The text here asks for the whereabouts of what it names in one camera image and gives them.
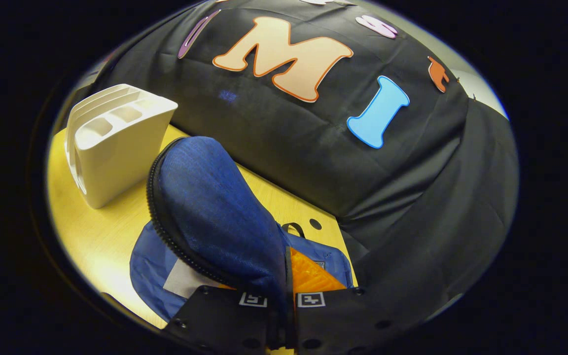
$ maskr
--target blue mesh fabric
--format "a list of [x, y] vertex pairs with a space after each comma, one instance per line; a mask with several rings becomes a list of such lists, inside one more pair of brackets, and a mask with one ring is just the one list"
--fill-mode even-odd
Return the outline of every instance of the blue mesh fabric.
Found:
[[216, 140], [178, 141], [165, 155], [158, 186], [160, 204], [192, 251], [284, 308], [284, 231]]

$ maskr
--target purple letter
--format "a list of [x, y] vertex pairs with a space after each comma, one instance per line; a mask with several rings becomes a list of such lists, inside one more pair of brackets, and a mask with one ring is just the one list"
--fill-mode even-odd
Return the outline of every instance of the purple letter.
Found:
[[362, 18], [357, 17], [356, 22], [360, 23], [361, 25], [367, 27], [372, 31], [382, 34], [385, 37], [396, 38], [396, 34], [398, 33], [398, 31], [396, 31], [396, 29], [394, 29], [392, 26], [389, 26], [388, 24], [382, 22], [381, 20], [377, 20], [376, 18], [367, 16], [366, 14], [364, 14]]
[[192, 43], [194, 43], [201, 31], [219, 12], [220, 10], [216, 10], [212, 14], [210, 14], [210, 16], [205, 16], [204, 18], [201, 18], [198, 23], [196, 23], [196, 26], [194, 26], [194, 28], [190, 31], [190, 34], [188, 34], [187, 38], [185, 38], [185, 41], [183, 41], [181, 48], [178, 49], [177, 58], [181, 59], [187, 54], [187, 51], [190, 50]]

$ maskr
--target blue bag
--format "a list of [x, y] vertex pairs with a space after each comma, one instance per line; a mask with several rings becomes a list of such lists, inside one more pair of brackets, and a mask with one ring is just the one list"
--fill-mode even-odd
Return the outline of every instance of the blue bag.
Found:
[[163, 319], [185, 302], [163, 289], [177, 257], [213, 281], [263, 294], [280, 310], [286, 308], [286, 247], [324, 263], [352, 287], [342, 252], [284, 231], [214, 139], [170, 143], [153, 162], [146, 193], [152, 221], [133, 249], [131, 280]]

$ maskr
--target white holder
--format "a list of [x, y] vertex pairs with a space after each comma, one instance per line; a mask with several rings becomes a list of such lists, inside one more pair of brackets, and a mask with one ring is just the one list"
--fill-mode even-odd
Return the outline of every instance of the white holder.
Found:
[[65, 155], [90, 207], [99, 209], [146, 178], [176, 108], [174, 101], [127, 84], [72, 108]]

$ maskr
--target yellow table surface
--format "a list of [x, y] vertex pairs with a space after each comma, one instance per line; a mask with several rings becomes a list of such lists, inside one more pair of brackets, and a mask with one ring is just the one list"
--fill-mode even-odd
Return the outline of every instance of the yellow table surface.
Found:
[[[98, 292], [115, 297], [126, 308], [158, 328], [167, 322], [135, 293], [129, 276], [129, 260], [142, 228], [150, 220], [145, 180], [138, 182], [101, 209], [89, 207], [76, 187], [65, 158], [66, 129], [54, 136], [49, 152], [47, 189], [52, 219], [72, 263]], [[169, 126], [162, 148], [187, 134]], [[257, 199], [280, 224], [297, 222], [308, 240], [341, 250], [350, 258], [334, 216], [238, 165]], [[321, 230], [309, 220], [319, 221]], [[352, 272], [354, 285], [356, 276]], [[288, 354], [292, 351], [272, 351]]]

